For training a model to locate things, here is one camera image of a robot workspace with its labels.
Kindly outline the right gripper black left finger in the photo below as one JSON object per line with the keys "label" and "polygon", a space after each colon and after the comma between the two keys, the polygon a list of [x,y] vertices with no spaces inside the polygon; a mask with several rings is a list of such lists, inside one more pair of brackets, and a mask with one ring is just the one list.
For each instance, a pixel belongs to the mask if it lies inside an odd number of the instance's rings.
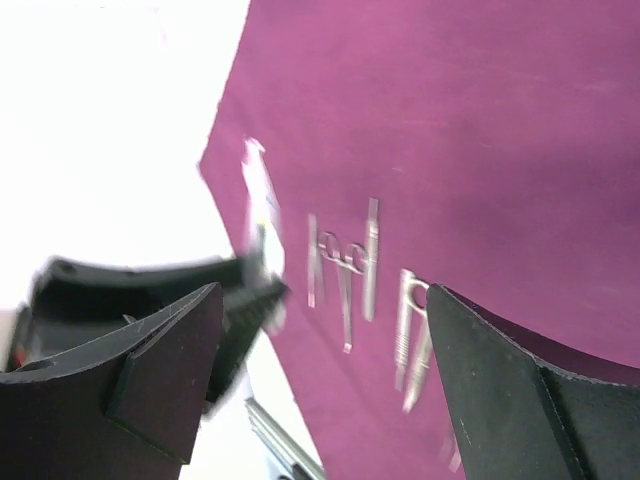
{"label": "right gripper black left finger", "polygon": [[1,376],[4,479],[176,479],[191,460],[221,335],[206,285]]}

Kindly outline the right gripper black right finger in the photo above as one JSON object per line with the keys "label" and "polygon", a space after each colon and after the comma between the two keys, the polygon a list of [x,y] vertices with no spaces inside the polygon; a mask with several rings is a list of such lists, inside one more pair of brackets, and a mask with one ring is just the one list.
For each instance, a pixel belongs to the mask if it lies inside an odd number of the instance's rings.
{"label": "right gripper black right finger", "polygon": [[434,353],[469,479],[639,477],[639,371],[540,335],[441,285]]}

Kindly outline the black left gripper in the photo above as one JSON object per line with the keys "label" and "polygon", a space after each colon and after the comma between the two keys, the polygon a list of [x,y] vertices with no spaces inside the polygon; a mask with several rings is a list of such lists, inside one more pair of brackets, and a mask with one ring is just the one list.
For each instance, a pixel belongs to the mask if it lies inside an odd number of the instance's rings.
{"label": "black left gripper", "polygon": [[159,270],[118,270],[56,258],[37,275],[9,348],[9,367],[71,349],[217,283],[223,293],[222,336],[206,400],[215,404],[234,383],[259,330],[289,292],[280,279],[248,281],[245,256]]}

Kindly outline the steel surgical scissors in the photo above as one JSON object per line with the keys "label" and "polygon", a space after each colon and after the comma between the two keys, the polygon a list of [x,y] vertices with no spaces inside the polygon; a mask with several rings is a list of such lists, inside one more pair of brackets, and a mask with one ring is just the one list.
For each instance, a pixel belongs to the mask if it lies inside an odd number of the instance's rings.
{"label": "steel surgical scissors", "polygon": [[415,300],[410,300],[410,306],[419,314],[422,323],[403,403],[403,411],[406,413],[413,409],[420,398],[433,350],[426,306],[419,306]]}

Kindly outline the steel probe handle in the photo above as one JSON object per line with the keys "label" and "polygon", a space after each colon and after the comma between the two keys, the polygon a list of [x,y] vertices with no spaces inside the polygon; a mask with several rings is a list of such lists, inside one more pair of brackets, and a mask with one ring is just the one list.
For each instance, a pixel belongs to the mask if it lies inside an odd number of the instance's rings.
{"label": "steel probe handle", "polygon": [[403,379],[406,371],[409,339],[411,329],[411,317],[414,310],[413,287],[416,276],[408,270],[402,269],[400,272],[398,314],[395,340],[395,388],[402,390]]}

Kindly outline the steel forceps with rings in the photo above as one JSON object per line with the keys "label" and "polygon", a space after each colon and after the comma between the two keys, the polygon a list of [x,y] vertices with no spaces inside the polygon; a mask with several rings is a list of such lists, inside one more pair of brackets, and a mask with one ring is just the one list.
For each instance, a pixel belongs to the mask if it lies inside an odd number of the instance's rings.
{"label": "steel forceps with rings", "polygon": [[350,243],[342,248],[338,238],[331,232],[320,233],[319,247],[323,258],[336,266],[343,318],[343,351],[349,354],[353,348],[352,277],[364,274],[364,267],[360,267],[358,261],[364,260],[365,250],[358,243]]}

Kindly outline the steel tweezers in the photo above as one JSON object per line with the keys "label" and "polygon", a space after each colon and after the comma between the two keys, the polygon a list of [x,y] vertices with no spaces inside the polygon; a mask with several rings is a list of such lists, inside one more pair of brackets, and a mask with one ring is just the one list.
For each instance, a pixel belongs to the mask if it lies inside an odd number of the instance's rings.
{"label": "steel tweezers", "polygon": [[364,270],[362,297],[363,316],[369,322],[373,321],[375,315],[375,291],[379,243],[378,211],[379,200],[377,198],[370,198],[368,205],[368,216],[366,221],[366,266]]}

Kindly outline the short steel scalpel handle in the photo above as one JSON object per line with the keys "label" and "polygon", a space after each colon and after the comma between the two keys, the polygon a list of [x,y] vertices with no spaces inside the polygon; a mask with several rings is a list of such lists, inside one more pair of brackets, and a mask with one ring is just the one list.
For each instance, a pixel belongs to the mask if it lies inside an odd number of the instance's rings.
{"label": "short steel scalpel handle", "polygon": [[315,308],[324,300],[324,275],[317,216],[308,215],[309,243],[307,256],[307,302]]}

